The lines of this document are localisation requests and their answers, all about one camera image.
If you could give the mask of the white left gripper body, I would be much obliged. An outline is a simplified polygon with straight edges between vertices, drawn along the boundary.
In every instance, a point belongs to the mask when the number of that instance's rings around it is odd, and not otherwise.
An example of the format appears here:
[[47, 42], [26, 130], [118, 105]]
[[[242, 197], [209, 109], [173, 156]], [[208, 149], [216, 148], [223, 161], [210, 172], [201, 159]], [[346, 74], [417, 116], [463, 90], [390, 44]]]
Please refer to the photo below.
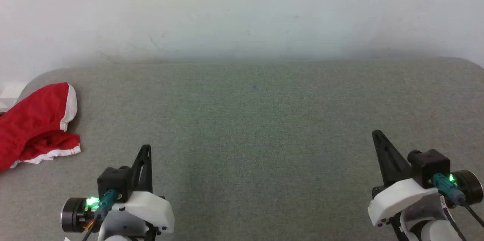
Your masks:
[[147, 191], [135, 191], [120, 202], [114, 191], [101, 198], [70, 198], [60, 214], [66, 233], [92, 233], [99, 241], [154, 241], [163, 233], [173, 233], [175, 218], [169, 201]]

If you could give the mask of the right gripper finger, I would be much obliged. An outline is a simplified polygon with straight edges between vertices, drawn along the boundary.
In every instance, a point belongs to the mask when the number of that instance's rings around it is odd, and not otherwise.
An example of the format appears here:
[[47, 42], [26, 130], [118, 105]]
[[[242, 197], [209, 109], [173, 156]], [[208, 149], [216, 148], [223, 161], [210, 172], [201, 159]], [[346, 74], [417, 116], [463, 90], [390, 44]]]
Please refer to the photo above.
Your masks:
[[380, 166], [383, 185], [389, 187], [394, 183], [411, 177], [411, 166], [381, 130], [374, 130], [372, 138]]

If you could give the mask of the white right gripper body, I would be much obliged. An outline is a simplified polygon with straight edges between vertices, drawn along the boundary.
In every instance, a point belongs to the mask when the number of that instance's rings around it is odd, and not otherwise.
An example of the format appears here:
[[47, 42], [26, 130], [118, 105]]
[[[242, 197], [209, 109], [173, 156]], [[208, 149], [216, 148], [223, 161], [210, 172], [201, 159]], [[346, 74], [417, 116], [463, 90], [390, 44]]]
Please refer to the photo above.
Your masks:
[[429, 188], [412, 178], [398, 181], [374, 196], [368, 215], [375, 227], [382, 227], [400, 215], [407, 221], [433, 218], [451, 220], [451, 206], [470, 206], [483, 201], [483, 185], [469, 170], [434, 174]]

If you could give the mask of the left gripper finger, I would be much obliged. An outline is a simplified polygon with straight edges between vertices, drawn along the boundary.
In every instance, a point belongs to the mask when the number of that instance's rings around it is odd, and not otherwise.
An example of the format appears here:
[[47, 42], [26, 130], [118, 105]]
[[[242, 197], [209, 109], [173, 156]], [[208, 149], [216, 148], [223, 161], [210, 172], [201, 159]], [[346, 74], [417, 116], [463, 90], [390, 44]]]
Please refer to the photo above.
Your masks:
[[152, 193], [152, 148], [150, 145], [141, 146], [131, 169], [131, 191]]

